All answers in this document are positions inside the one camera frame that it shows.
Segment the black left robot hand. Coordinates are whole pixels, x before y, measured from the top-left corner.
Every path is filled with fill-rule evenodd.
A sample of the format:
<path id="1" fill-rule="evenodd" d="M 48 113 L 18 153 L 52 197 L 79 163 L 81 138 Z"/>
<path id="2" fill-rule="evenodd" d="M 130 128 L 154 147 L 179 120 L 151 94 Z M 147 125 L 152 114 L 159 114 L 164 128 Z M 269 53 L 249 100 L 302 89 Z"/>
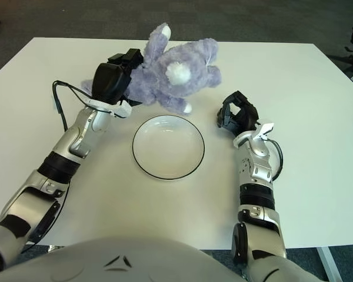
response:
<path id="1" fill-rule="evenodd" d="M 92 98 L 110 105 L 123 100 L 130 106 L 140 105 L 140 102 L 127 97 L 126 90 L 132 80 L 132 71 L 143 61 L 144 58 L 139 49 L 129 49 L 127 53 L 117 53 L 109 57 L 107 63 L 101 63 L 95 71 Z"/>

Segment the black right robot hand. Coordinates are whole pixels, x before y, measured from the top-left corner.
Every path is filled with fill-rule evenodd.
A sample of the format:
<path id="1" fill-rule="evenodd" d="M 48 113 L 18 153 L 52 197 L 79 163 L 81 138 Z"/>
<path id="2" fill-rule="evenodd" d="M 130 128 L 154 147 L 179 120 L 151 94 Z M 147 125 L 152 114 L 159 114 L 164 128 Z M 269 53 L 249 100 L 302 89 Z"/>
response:
<path id="1" fill-rule="evenodd" d="M 217 126 L 228 130 L 234 136 L 255 130 L 259 119 L 257 109 L 240 92 L 230 94 L 217 113 Z"/>

